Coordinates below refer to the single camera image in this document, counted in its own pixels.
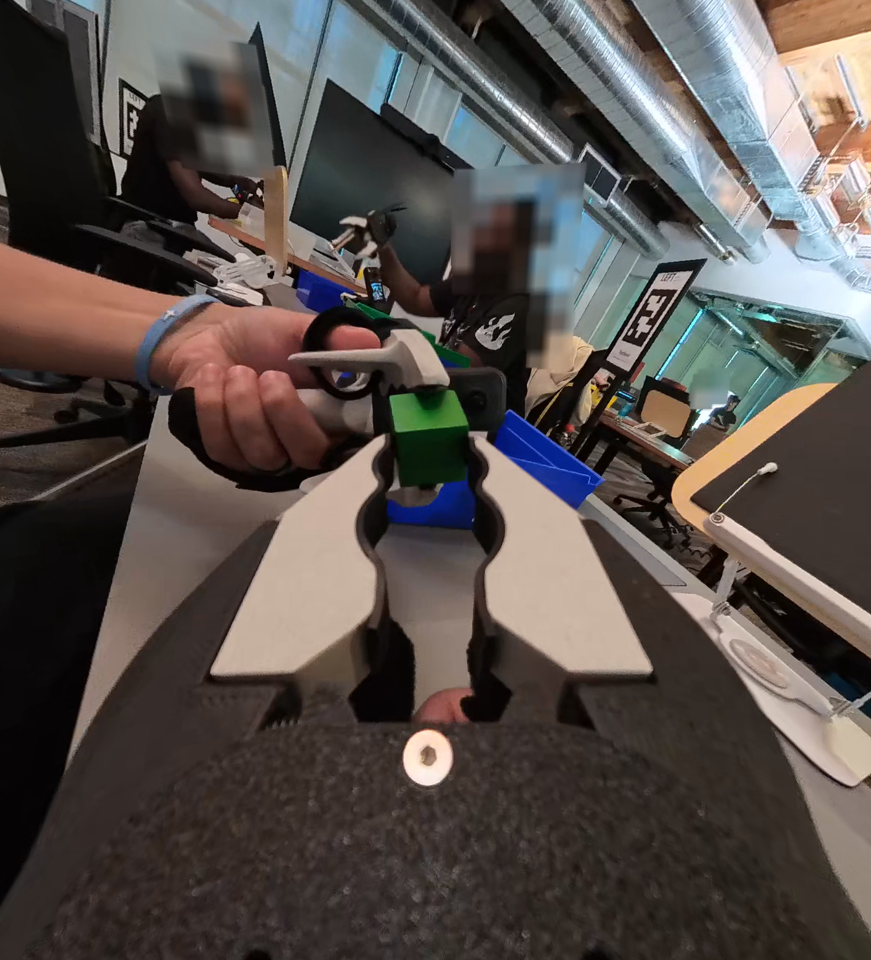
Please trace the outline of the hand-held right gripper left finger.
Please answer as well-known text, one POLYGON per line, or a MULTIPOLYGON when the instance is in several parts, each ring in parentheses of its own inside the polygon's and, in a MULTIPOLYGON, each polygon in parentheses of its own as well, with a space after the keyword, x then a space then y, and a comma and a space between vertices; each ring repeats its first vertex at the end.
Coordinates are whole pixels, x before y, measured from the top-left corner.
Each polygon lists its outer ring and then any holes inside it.
POLYGON ((369 722, 414 712, 416 659, 390 614, 376 546, 389 526, 394 441, 369 443, 278 520, 211 667, 269 680, 300 709, 333 690, 369 722))

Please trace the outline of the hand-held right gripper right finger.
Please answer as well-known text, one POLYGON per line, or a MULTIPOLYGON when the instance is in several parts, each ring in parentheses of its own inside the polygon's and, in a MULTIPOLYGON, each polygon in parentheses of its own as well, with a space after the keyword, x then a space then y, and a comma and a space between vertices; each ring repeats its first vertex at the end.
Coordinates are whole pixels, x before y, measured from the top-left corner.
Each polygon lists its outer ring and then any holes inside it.
POLYGON ((578 510, 478 436, 468 480, 484 556, 466 717, 499 721, 521 695, 558 720, 584 688, 650 682, 649 655, 578 510))

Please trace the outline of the green block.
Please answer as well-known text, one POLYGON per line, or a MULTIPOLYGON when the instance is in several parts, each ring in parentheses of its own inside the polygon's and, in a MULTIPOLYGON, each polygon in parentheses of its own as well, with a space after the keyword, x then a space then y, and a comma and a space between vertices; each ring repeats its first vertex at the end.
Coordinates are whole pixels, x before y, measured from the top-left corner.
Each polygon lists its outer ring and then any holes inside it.
POLYGON ((430 488, 467 479, 469 424, 453 390, 388 398, 399 483, 430 488))

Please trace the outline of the person's left forearm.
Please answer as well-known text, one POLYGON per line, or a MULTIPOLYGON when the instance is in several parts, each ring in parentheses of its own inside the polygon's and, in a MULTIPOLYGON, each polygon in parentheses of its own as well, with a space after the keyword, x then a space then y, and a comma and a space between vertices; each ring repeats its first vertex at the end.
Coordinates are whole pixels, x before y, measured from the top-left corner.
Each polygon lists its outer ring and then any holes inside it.
POLYGON ((0 368, 135 379, 173 302, 0 244, 0 368))

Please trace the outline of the person's left hand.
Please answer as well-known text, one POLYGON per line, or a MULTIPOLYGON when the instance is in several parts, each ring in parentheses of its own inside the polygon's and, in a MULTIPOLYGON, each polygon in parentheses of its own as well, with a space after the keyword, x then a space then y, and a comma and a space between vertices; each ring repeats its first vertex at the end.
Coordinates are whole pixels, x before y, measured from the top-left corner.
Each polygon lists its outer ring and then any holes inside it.
POLYGON ((317 382, 291 357, 319 318, 274 307, 204 306, 172 326, 146 373, 158 387, 193 390, 203 448, 237 472, 320 467, 333 436, 305 406, 317 382))

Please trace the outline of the black monitor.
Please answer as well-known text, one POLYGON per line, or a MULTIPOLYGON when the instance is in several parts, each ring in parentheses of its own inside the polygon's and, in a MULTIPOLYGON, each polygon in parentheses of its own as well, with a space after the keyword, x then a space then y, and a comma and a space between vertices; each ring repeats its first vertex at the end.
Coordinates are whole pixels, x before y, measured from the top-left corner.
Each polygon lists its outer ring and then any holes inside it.
POLYGON ((392 242, 398 258, 418 282, 438 282, 450 256, 452 179, 469 169, 390 105, 377 113, 329 79, 289 221, 330 240, 348 215, 400 207, 392 242))

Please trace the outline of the tan wooden chair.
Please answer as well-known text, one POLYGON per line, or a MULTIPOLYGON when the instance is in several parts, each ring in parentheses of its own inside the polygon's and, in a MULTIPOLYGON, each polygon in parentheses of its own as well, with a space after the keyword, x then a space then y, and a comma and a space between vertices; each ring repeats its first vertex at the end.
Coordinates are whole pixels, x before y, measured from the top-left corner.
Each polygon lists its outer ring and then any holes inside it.
POLYGON ((662 437, 666 443, 681 447, 688 438, 696 414, 689 390, 682 383, 667 377, 645 378, 634 416, 640 423, 668 428, 662 437))

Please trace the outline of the black-framed marker sign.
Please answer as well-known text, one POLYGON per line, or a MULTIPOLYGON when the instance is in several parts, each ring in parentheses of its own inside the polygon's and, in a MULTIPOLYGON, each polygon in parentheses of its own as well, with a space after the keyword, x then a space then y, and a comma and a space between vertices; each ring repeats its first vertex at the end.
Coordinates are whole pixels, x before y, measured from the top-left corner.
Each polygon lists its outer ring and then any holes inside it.
POLYGON ((707 258, 697 258, 664 262, 656 267, 606 349, 603 370, 623 379, 636 374, 706 263, 707 258))

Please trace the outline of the white vent grille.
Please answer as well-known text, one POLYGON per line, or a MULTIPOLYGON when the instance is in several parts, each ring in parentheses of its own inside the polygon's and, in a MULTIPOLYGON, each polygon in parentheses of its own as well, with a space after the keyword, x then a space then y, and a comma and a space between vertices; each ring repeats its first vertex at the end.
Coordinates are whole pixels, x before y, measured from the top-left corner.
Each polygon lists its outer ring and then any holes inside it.
POLYGON ((607 207, 620 191, 622 175, 589 143, 581 146, 576 161, 583 168, 583 184, 593 202, 607 207))

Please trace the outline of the blue wristband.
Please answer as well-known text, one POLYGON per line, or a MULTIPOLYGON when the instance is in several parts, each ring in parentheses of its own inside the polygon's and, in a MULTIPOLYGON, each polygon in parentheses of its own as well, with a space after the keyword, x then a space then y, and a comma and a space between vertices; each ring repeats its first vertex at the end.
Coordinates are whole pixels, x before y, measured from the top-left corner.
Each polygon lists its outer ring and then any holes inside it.
POLYGON ((165 338, 180 325, 195 318, 209 306, 220 306, 221 304, 211 294, 191 294, 166 309, 145 331, 135 351, 132 362, 133 381, 142 390, 154 397, 169 395, 173 389, 155 383, 152 378, 152 366, 156 350, 165 338))

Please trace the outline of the person's black pants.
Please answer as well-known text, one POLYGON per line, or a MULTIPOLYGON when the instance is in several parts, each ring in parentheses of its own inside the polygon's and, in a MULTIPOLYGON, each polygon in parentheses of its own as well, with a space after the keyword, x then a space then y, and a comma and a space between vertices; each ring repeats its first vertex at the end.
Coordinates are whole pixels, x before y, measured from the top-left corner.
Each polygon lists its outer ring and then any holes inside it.
POLYGON ((0 507, 0 904, 65 769, 135 486, 0 507))

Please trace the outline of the black office chair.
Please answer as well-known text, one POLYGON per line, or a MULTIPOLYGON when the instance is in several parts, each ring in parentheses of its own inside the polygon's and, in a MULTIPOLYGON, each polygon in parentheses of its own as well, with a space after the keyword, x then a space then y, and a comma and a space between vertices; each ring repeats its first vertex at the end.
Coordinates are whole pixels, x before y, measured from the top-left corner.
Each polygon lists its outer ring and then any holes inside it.
POLYGON ((54 372, 0 368, 0 385, 46 396, 72 396, 53 413, 54 426, 0 435, 0 450, 44 447, 57 443, 120 439, 130 447, 147 440, 157 397, 154 389, 133 380, 102 380, 102 399, 85 399, 86 377, 54 372))
POLYGON ((8 245, 145 290, 217 286, 181 254, 211 244, 107 191, 87 136, 67 38, 0 1, 0 172, 8 245))

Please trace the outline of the wood-rimmed black tablet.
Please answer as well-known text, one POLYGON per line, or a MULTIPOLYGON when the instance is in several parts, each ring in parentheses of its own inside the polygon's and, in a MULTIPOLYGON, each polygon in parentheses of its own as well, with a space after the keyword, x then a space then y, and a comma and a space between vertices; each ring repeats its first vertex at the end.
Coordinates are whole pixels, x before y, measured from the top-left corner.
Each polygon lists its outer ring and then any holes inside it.
POLYGON ((871 361, 784 394, 672 493, 731 560, 871 658, 871 361))

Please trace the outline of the silver ventilation duct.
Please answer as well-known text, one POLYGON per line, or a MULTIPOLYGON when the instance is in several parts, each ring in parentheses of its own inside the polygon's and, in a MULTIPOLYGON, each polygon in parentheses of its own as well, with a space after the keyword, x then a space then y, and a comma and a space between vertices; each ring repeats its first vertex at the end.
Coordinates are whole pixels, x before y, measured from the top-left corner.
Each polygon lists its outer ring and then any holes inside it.
POLYGON ((852 242, 804 188, 822 156, 756 3, 633 5, 774 219, 799 231, 796 254, 809 261, 850 261, 852 242))
POLYGON ((586 195, 610 234, 649 260, 670 242, 658 223, 673 212, 667 187, 607 117, 554 65, 501 2, 364 1, 351 5, 396 49, 459 91, 491 130, 531 162, 575 162, 594 150, 621 179, 608 199, 586 195))

